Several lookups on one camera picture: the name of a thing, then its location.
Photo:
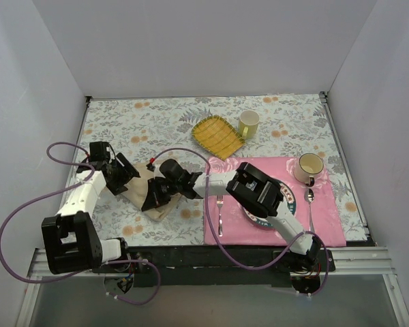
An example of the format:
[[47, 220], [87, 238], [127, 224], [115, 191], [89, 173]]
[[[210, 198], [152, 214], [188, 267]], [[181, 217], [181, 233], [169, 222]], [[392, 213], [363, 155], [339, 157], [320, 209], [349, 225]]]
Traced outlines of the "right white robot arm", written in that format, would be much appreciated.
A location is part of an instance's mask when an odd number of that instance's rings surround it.
[[264, 270], [288, 258], [301, 270], [308, 271], [318, 265], [322, 241], [314, 232], [306, 231], [290, 212], [278, 181], [252, 164], [243, 161], [235, 170], [223, 173], [211, 173], [211, 165], [207, 164], [206, 172], [189, 173], [176, 160], [168, 159], [158, 168], [150, 161], [146, 169], [160, 174], [147, 181], [143, 211], [168, 204], [173, 196], [181, 194], [188, 199], [203, 199], [207, 221], [212, 223], [209, 197], [231, 196], [252, 215], [266, 219], [286, 241], [286, 248], [271, 262], [246, 266], [227, 252], [211, 228], [217, 246], [233, 264], [246, 270]]

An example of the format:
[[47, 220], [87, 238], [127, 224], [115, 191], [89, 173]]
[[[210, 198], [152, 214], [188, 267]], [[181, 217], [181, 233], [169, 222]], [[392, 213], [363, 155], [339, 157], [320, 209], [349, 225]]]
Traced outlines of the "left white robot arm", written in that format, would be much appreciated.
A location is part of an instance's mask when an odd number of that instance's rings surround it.
[[126, 251], [124, 238], [100, 239], [92, 214], [104, 188], [119, 195], [127, 191], [125, 185], [139, 177], [139, 172], [122, 153], [110, 162], [93, 161], [91, 165], [94, 171], [78, 169], [79, 186], [54, 217], [42, 222], [48, 267], [54, 275], [95, 269], [106, 262], [118, 273], [131, 266], [132, 257]]

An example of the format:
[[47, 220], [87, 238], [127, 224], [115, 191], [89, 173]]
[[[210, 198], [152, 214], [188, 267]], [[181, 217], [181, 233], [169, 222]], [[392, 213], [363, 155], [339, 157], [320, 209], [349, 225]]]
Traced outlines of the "silver fork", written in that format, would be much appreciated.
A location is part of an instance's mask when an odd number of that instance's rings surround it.
[[224, 197], [223, 195], [219, 195], [216, 197], [216, 204], [218, 208], [218, 236], [223, 236], [223, 220], [222, 220], [222, 207], [224, 205]]

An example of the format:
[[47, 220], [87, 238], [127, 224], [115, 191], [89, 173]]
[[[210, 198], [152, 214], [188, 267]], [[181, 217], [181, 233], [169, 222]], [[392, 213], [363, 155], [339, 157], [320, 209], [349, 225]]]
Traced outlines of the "floral tablecloth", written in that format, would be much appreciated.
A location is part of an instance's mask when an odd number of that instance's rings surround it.
[[[212, 157], [192, 136], [192, 128], [217, 115], [237, 126], [240, 114], [260, 116], [258, 131], [232, 157], [296, 157], [318, 155], [331, 182], [346, 245], [365, 242], [368, 232], [320, 97], [265, 95], [240, 97], [181, 97], [166, 99], [93, 100], [89, 104], [80, 145], [107, 141], [136, 167], [155, 157], [173, 158], [190, 172], [203, 171]], [[178, 198], [166, 217], [151, 219], [124, 196], [103, 191], [93, 212], [102, 239], [121, 236], [135, 246], [213, 245], [218, 208], [210, 198], [212, 223], [202, 200]]]

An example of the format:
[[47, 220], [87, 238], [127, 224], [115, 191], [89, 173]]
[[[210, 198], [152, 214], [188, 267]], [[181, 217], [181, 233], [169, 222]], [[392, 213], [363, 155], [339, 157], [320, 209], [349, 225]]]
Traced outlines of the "yellow woven bamboo tray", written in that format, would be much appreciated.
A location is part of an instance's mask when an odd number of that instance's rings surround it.
[[213, 156], [225, 161], [244, 146], [239, 132], [224, 118], [208, 116], [192, 128], [195, 141]]

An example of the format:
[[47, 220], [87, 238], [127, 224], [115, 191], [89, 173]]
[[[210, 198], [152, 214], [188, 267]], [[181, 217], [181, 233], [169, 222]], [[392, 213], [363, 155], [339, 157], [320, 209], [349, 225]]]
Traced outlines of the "yellow green mug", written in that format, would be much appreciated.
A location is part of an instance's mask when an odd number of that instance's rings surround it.
[[239, 133], [244, 140], [253, 138], [257, 132], [260, 116], [253, 110], [245, 110], [239, 116]]

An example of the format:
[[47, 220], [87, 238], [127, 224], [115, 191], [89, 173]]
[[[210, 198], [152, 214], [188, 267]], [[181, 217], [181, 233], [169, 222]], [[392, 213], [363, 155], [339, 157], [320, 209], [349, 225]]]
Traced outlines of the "green rimmed white plate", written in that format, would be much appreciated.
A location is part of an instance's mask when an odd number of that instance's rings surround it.
[[[286, 203], [286, 205], [288, 207], [288, 210], [293, 215], [295, 215], [297, 203], [296, 203], [294, 192], [283, 181], [278, 180], [278, 179], [276, 179], [276, 181], [279, 183], [279, 185], [281, 187], [281, 193], [284, 196], [285, 203]], [[243, 213], [244, 213], [245, 217], [249, 220], [249, 222], [252, 223], [257, 228], [260, 228], [262, 230], [273, 230], [274, 229], [272, 224], [269, 223], [265, 218], [260, 218], [260, 217], [254, 216], [249, 211], [247, 211], [245, 208], [242, 208], [242, 210], [243, 210]]]

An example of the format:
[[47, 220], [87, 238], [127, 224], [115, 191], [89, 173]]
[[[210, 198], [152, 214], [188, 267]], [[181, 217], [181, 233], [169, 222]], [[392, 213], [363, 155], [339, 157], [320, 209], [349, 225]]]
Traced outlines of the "silver spoon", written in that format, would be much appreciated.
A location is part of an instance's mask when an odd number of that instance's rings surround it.
[[315, 199], [314, 192], [311, 188], [307, 188], [305, 192], [305, 201], [308, 203], [308, 208], [309, 208], [309, 230], [311, 232], [315, 232], [314, 229], [314, 222], [313, 222], [313, 217], [312, 217], [312, 203]]

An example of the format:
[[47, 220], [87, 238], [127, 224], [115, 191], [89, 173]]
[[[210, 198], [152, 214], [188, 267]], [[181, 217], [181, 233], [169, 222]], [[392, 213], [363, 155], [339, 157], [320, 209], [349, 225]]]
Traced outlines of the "pink mug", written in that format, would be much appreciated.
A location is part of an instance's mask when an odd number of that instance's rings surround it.
[[308, 187], [313, 187], [315, 179], [323, 170], [324, 163], [318, 155], [314, 153], [305, 153], [297, 159], [293, 176], [298, 182], [303, 183]]

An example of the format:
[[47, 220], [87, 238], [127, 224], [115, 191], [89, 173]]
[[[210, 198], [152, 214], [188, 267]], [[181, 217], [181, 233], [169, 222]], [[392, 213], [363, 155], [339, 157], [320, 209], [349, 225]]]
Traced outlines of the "pink placemat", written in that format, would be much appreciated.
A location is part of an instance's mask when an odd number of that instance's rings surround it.
[[[306, 186], [293, 176], [297, 162], [296, 157], [230, 157], [222, 161], [211, 157], [211, 172], [227, 172], [239, 167], [246, 161], [259, 168], [269, 176], [283, 181], [295, 194], [297, 203], [295, 217], [305, 229], [309, 228], [309, 208], [304, 194]], [[312, 217], [315, 233], [321, 237], [328, 247], [346, 245], [344, 232], [335, 196], [326, 170], [315, 179], [313, 186], [315, 199], [312, 203]], [[223, 245], [269, 245], [285, 246], [286, 241], [273, 229], [257, 228], [245, 217], [241, 205], [231, 196], [224, 196], [222, 207], [223, 236], [219, 238]]]

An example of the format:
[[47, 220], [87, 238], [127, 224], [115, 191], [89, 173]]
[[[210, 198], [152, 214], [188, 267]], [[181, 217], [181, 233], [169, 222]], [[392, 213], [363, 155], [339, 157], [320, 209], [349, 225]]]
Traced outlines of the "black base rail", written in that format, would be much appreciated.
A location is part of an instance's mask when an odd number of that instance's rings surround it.
[[230, 261], [217, 246], [178, 247], [128, 247], [125, 259], [135, 262], [121, 266], [107, 266], [95, 269], [95, 273], [115, 273], [125, 277], [135, 287], [151, 287], [157, 282], [155, 271], [147, 265], [152, 263], [160, 272], [161, 285], [271, 285], [291, 287], [297, 283], [313, 281], [318, 287], [320, 275], [335, 271], [331, 251], [314, 247], [314, 257], [303, 259], [300, 255], [287, 252], [279, 261], [268, 268], [264, 266], [282, 254], [283, 247], [270, 246], [228, 246], [227, 252], [248, 266], [241, 268]]

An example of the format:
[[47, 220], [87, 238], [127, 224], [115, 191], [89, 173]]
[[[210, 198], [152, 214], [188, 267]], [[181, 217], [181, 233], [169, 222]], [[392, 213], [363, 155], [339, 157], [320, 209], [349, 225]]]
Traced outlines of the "aluminium frame rail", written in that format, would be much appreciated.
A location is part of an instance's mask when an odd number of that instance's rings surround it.
[[[394, 275], [396, 269], [387, 247], [332, 248], [331, 257], [336, 275]], [[29, 268], [29, 276], [52, 277], [45, 250], [36, 250]]]

